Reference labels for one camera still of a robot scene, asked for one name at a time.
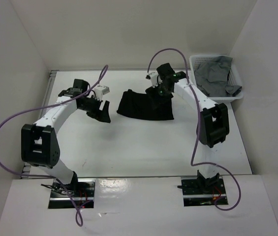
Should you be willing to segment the black skirt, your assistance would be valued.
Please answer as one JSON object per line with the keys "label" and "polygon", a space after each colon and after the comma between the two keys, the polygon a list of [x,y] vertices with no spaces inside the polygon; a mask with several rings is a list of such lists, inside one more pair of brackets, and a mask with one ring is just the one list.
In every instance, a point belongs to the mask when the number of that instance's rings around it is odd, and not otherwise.
{"label": "black skirt", "polygon": [[127,118],[148,121],[174,120],[171,100],[154,108],[147,94],[136,93],[131,89],[123,92],[117,113]]}

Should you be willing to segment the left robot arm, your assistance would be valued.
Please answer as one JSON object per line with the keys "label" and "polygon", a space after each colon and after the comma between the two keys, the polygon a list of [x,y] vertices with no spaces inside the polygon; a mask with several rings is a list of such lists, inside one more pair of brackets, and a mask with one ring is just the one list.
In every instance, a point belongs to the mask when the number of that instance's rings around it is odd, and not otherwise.
{"label": "left robot arm", "polygon": [[72,197],[88,189],[89,185],[79,182],[77,174],[61,161],[57,133],[77,110],[99,122],[110,123],[109,101],[103,101],[109,91],[107,86],[91,88],[88,82],[76,79],[72,87],[58,94],[55,105],[43,117],[22,127],[21,158],[59,180],[50,185],[53,191]]}

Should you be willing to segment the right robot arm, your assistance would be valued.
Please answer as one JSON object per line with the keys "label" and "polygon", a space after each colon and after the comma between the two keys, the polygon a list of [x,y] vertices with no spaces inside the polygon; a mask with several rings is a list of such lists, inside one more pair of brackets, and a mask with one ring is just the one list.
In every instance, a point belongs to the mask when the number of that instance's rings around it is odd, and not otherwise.
{"label": "right robot arm", "polygon": [[214,163],[222,143],[229,134],[228,108],[209,99],[189,78],[187,71],[175,72],[169,63],[162,64],[155,72],[147,72],[152,83],[146,93],[158,107],[174,94],[182,98],[197,112],[196,141],[190,164],[197,167],[197,189],[208,193],[218,183],[221,166]]}

